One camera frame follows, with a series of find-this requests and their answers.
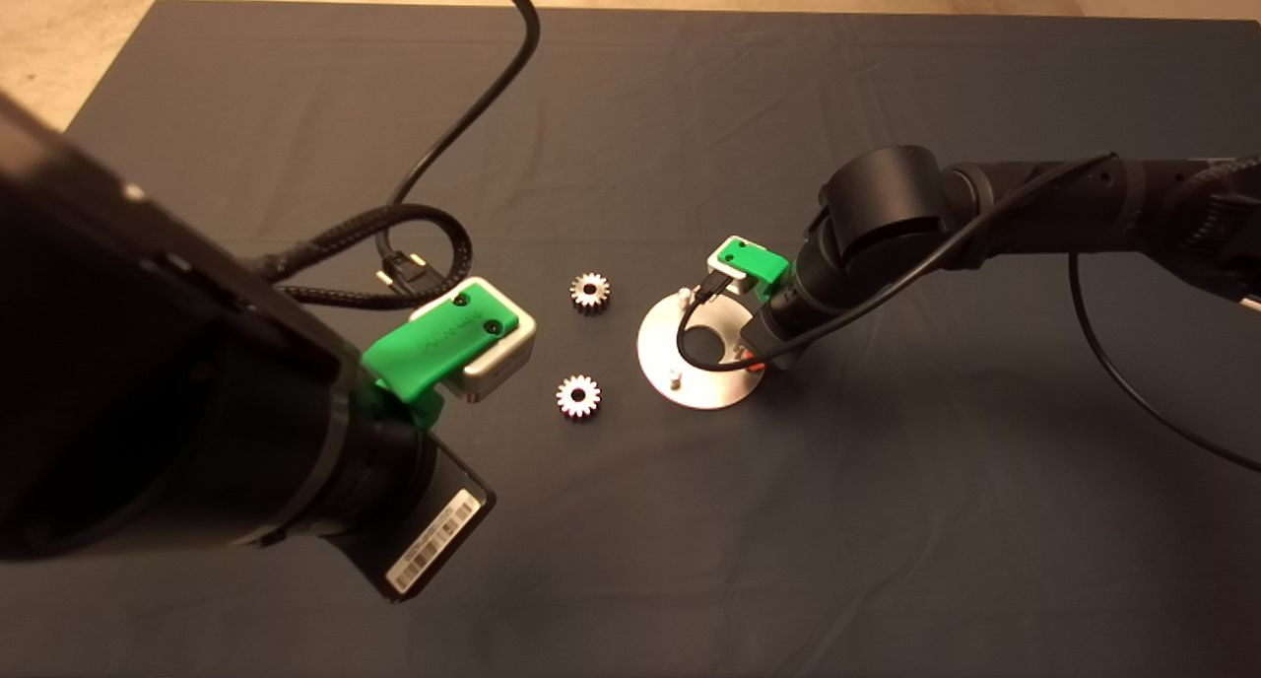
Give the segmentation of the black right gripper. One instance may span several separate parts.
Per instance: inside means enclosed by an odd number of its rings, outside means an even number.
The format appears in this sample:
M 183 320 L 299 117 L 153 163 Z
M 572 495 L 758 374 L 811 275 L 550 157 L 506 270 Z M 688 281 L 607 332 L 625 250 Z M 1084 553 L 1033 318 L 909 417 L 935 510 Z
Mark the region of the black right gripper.
M 770 297 L 740 328 L 740 340 L 745 349 L 757 358 L 768 358 L 770 350 L 787 345 L 803 331 L 805 319 L 801 318 L 797 305 L 789 302 L 787 297 Z M 744 360 L 744 371 L 748 373 L 764 372 L 765 363 Z

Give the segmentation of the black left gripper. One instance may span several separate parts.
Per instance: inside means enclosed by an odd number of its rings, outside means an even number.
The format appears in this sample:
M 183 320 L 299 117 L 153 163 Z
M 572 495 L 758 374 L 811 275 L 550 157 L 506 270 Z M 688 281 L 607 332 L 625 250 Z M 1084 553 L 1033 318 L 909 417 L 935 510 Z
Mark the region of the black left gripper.
M 401 488 L 333 544 L 386 601 L 405 602 L 427 587 L 497 500 L 464 459 L 424 431 Z

